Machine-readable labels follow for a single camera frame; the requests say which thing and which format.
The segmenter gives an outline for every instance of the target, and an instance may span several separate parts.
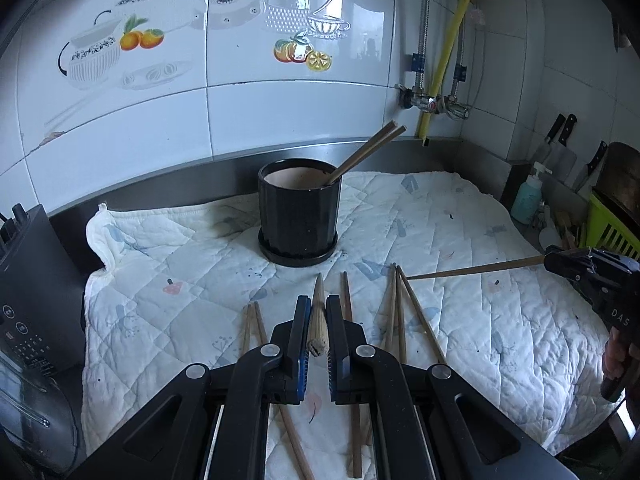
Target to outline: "cleaver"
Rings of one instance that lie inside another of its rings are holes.
[[[567,146],[566,142],[574,130],[575,123],[578,119],[575,115],[569,114],[560,133],[558,143],[551,150],[551,154],[546,160],[546,167],[553,173],[556,180],[564,182],[574,167],[576,155]]]
[[[558,133],[560,131],[560,128],[562,128],[562,124],[564,123],[565,119],[566,118],[564,115],[558,114],[558,117],[556,117],[556,122],[549,130],[549,133],[546,134],[545,140],[540,142],[540,145],[533,153],[533,156],[531,157],[532,162],[539,162],[540,164],[545,163],[546,158],[549,156],[549,153],[551,153],[551,141],[554,140],[556,133]]]

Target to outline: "quilted white cloth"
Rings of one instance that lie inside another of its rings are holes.
[[[88,452],[186,365],[235,362],[251,300],[271,333],[292,318],[299,294],[312,295],[318,272],[326,293],[339,294],[346,270],[354,320],[380,344],[392,262],[411,275],[537,254],[503,206],[451,173],[348,173],[337,250],[315,267],[268,262],[258,224],[256,195],[133,212],[102,206],[89,222],[105,269],[86,286]],[[412,283],[449,364],[551,453],[611,412],[599,393],[606,329],[565,280],[538,266]],[[426,368],[434,357],[408,298],[404,309],[409,363]],[[330,402],[325,358],[311,358],[305,402],[291,411],[317,478],[346,478],[348,409]],[[297,478],[281,428],[278,416],[267,478]]]

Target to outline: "wooden utensil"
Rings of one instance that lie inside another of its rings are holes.
[[[329,349],[329,329],[326,325],[324,298],[322,274],[318,274],[314,287],[314,298],[311,302],[311,321],[309,322],[309,336],[306,343],[306,347],[315,357],[324,355]]]
[[[344,297],[344,319],[353,321],[351,309],[351,294],[349,292],[349,277],[342,273],[342,294]],[[350,406],[351,414],[351,455],[353,457],[353,478],[362,478],[362,441],[360,440],[360,405]]]
[[[347,160],[338,166],[335,171],[329,175],[325,185],[328,186],[334,183],[351,168],[360,164],[369,155],[372,155],[379,148],[382,148],[386,143],[391,142],[405,131],[406,128],[404,126],[398,128],[398,125],[394,121],[389,121],[378,133],[360,146]]]
[[[258,332],[260,333],[260,345],[264,345],[267,344],[268,341],[267,333],[264,330],[262,313],[260,312],[260,306],[258,306],[257,301],[254,301],[254,309],[255,319],[258,323]],[[291,447],[293,448],[293,454],[295,455],[296,461],[298,462],[298,468],[300,468],[300,472],[302,473],[304,480],[316,480],[313,471],[311,471],[311,468],[309,467],[309,462],[306,460],[305,451],[302,449],[302,444],[300,444],[300,437],[298,436],[296,427],[293,424],[291,414],[289,413],[289,407],[285,404],[279,404],[278,408],[280,410],[280,416],[282,417],[282,421],[284,423],[284,429],[289,435],[289,441],[291,443]]]
[[[406,330],[404,327],[404,310],[402,309],[402,288],[400,281],[400,267],[396,266],[396,304],[393,308],[398,316],[398,348],[400,364],[406,364]]]
[[[391,264],[391,302],[389,305],[389,316],[386,318],[386,334],[385,334],[385,350],[391,352],[394,340],[394,325],[396,324],[396,297],[398,295],[398,272],[396,271],[396,263]]]
[[[403,281],[426,280],[428,278],[447,278],[449,276],[466,276],[468,274],[481,274],[482,272],[495,272],[496,270],[519,269],[521,267],[532,267],[541,265],[544,262],[545,256],[544,254],[541,254],[540,256],[531,256],[530,258],[511,260],[510,262],[499,262],[497,264],[465,267],[464,269],[441,270],[440,272],[432,272],[431,274],[416,274],[415,276],[404,278]]]
[[[406,276],[404,275],[404,272],[402,271],[402,267],[400,266],[398,266],[398,275],[402,279],[402,282],[406,287],[406,291],[409,293],[409,298],[411,299],[411,302],[414,305],[415,315],[420,320],[420,324],[422,325],[422,328],[424,329],[424,332],[427,335],[427,338],[429,339],[429,343],[431,343],[431,348],[436,354],[438,362],[444,365],[447,364],[447,360],[445,359],[444,354],[442,353],[442,349],[438,344],[436,335],[433,333],[433,330],[431,329],[431,325],[429,324],[429,322],[424,317],[424,314],[422,313],[422,307],[420,306],[420,301],[418,301],[418,298],[415,295],[414,290],[411,288],[411,285],[409,284],[409,281],[407,280]]]
[[[254,304],[249,303],[246,306],[246,315],[244,318],[244,335],[242,338],[242,348],[240,349],[240,357],[249,351],[249,340],[251,339],[251,316],[254,310]]]

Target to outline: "bundle of chopsticks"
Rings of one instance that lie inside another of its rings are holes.
[[[422,307],[416,297],[414,290],[412,289],[407,277],[402,272],[400,266],[395,263],[391,265],[390,272],[390,306],[388,311],[388,318],[386,322],[386,333],[383,341],[383,349],[387,352],[393,351],[393,338],[394,327],[398,325],[398,348],[399,348],[399,361],[402,364],[406,364],[406,336],[404,329],[404,310],[402,308],[402,288],[406,290],[409,295],[411,304],[415,310],[416,316],[420,320],[425,334],[429,339],[430,345],[436,355],[439,363],[446,364],[446,359],[440,345],[436,339],[429,322],[422,313]],[[324,281],[322,280],[322,274],[318,274],[316,277],[316,285],[314,287],[314,294],[312,300],[311,320],[309,325],[308,334],[308,349],[316,356],[322,355],[328,351],[329,339],[328,330],[326,326],[326,307],[324,296]],[[346,272],[342,273],[342,304],[344,305],[344,319],[347,321],[353,321],[353,309],[351,306],[351,294],[349,290],[349,278]],[[240,355],[244,355],[250,346],[251,337],[251,325],[252,319],[255,317],[258,326],[258,336],[260,345],[266,344],[267,334],[264,329],[264,322],[262,320],[262,314],[260,313],[260,307],[257,301],[249,304],[246,309],[246,321],[244,326],[244,336],[242,338],[242,348]],[[313,472],[306,459],[305,452],[302,449],[300,437],[296,431],[296,427],[293,424],[289,407],[286,405],[278,405],[280,410],[280,416],[284,423],[285,430],[289,436],[291,447],[293,449],[298,468],[302,473],[304,480],[315,480]],[[352,454],[352,478],[362,478],[362,430],[360,421],[360,405],[352,404],[350,406],[350,426],[351,426],[351,454]],[[367,445],[371,444],[371,426],[369,427],[367,435]]]
[[[407,280],[402,268],[395,263],[391,265],[390,272],[390,283],[389,283],[391,293],[390,293],[390,301],[389,301],[389,310],[388,317],[386,319],[386,333],[383,341],[383,349],[387,352],[393,352],[393,339],[394,339],[394,327],[398,325],[398,351],[399,351],[399,361],[401,364],[406,364],[406,333],[404,328],[404,309],[402,307],[402,289],[406,290],[409,295],[409,299],[414,308],[415,314],[420,320],[420,324],[424,329],[424,333],[426,334],[431,348],[433,349],[436,358],[439,363],[447,364],[447,360],[438,344],[438,340],[436,339],[433,330],[431,329],[431,325],[424,317],[422,312],[422,307],[420,306],[420,302],[418,301],[417,296],[414,293],[409,281]],[[342,274],[342,294],[343,294],[343,304],[345,306],[344,309],[344,319],[347,321],[353,321],[353,312],[351,308],[351,297],[349,292],[349,280],[347,277],[347,273],[344,272]],[[352,404],[350,406],[351,409],[351,454],[352,454],[352,477],[353,478],[362,478],[362,442],[361,442],[361,428],[360,428],[360,405]],[[369,431],[367,433],[366,443],[368,446],[372,444],[371,442],[371,426],[369,426]]]

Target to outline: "tile decal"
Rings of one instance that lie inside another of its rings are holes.
[[[209,0],[207,86],[330,80],[387,86],[394,0]]]
[[[18,61],[25,152],[115,110],[205,86],[206,11],[207,0],[55,0],[30,16]]]

